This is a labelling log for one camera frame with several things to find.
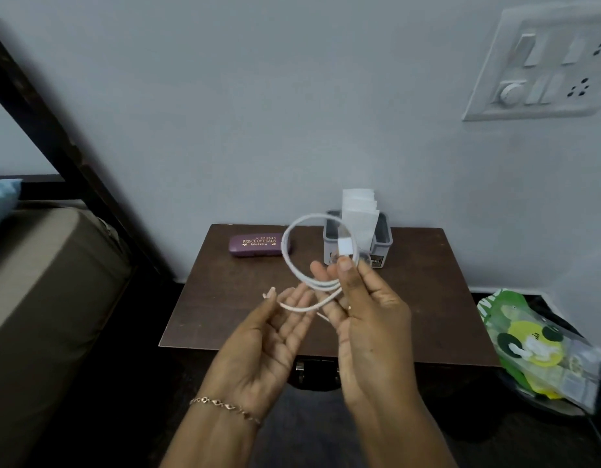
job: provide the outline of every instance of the hand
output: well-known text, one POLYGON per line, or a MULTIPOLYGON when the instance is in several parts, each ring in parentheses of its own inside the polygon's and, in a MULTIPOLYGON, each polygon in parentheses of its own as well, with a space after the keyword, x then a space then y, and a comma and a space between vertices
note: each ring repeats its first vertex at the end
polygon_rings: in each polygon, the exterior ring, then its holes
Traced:
POLYGON ((374 418, 378 407, 403 398, 417 403, 408 305, 363 261, 358 269, 347 256, 327 269, 314 261, 311 271, 320 281, 342 284, 343 297, 323 310, 337 331, 342 390, 353 415, 374 418))
POLYGON ((314 298, 305 284, 267 298, 237 327, 212 362, 199 397, 240 406, 262 421, 288 380, 314 312, 290 312, 277 302, 308 307, 314 298))

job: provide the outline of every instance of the wooden table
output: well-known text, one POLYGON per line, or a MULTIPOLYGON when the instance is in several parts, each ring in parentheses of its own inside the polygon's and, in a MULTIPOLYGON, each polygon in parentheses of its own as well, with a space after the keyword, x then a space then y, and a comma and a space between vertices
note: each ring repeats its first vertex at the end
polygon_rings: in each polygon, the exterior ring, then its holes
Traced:
MULTIPOLYGON (((229 238, 245 233, 283 233, 272 225, 212 225, 168 322, 160 346, 219 349, 271 286, 282 291, 298 281, 280 256, 234 258, 229 238)), ((413 313, 416 362, 499 366, 465 279, 441 228, 391 229, 393 244, 378 273, 413 313)), ((291 259, 309 274, 322 261, 322 227, 292 232, 291 259)), ((337 356, 331 325, 313 321, 299 351, 337 356)))

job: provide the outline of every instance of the mattress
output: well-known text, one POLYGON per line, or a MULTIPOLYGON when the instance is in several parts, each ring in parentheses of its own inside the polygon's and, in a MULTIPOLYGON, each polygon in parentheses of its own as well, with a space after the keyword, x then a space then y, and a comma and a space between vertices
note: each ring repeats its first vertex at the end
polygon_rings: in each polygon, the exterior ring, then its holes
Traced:
POLYGON ((75 208, 0 225, 0 467, 23 463, 131 273, 111 229, 75 208))

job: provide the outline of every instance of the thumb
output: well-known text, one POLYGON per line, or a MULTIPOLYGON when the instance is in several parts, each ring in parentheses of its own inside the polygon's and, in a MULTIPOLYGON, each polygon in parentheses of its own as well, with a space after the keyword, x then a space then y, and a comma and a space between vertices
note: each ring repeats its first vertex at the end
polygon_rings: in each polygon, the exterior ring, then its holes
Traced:
POLYGON ((351 306, 349 314, 359 318, 367 315, 374 306, 374 301, 370 297, 355 263, 348 256, 341 256, 337 259, 337 276, 351 306))
POLYGON ((268 294, 266 294, 264 301, 248 315, 244 320, 243 325, 248 328, 261 329, 268 319, 273 316, 278 306, 277 291, 274 287, 271 287, 268 294))

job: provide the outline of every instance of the charging cable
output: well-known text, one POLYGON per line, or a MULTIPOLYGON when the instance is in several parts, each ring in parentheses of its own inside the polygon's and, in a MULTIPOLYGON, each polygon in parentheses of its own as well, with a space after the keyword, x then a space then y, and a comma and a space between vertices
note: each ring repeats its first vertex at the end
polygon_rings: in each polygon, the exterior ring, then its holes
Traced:
MULTIPOLYGON (((283 302, 279 303, 279 305, 281 307, 283 307, 284 309, 287 309, 289 311, 292 311, 292 312, 310 312, 312 310, 318 310, 320 307, 323 307, 324 305, 328 304, 333 299, 335 299, 339 294, 342 293, 342 285, 340 284, 339 279, 333 279, 332 281, 318 281, 317 279, 310 278, 309 276, 306 276, 303 273, 301 273, 298 270, 298 268, 296 266, 294 266, 294 264, 290 260, 290 255, 288 254, 288 241, 290 238, 290 232, 295 227, 297 227, 299 224, 301 224, 302 222, 311 220, 313 218, 324 218, 326 220, 334 220, 334 221, 340 223, 341 225, 343 225, 344 227, 346 226, 345 223, 343 222, 343 220, 335 215, 329 215, 326 213, 310 213, 308 215, 304 215, 304 216, 300 217, 299 219, 294 220, 291 223, 291 225, 288 227, 288 229, 285 231, 285 233, 283 233, 283 236, 281 238, 281 254, 283 255, 283 259, 285 260, 286 264, 290 268, 290 271, 298 278, 298 280, 300 282, 305 283, 307 285, 307 287, 309 287, 310 289, 313 289, 314 291, 322 291, 322 292, 327 292, 327 293, 333 292, 333 293, 330 296, 328 296, 326 299, 324 299, 322 302, 318 302, 317 304, 314 304, 310 307, 305 307, 305 308, 291 307, 283 302)), ((357 247, 357 241, 355 240, 355 237, 352 236, 352 234, 351 234, 351 242, 352 242, 352 261, 355 263, 355 266, 357 266, 359 264, 359 249, 357 247)), ((318 314, 318 315, 320 315, 320 317, 322 317, 323 319, 328 321, 328 318, 325 317, 324 315, 322 315, 322 314, 318 314)))

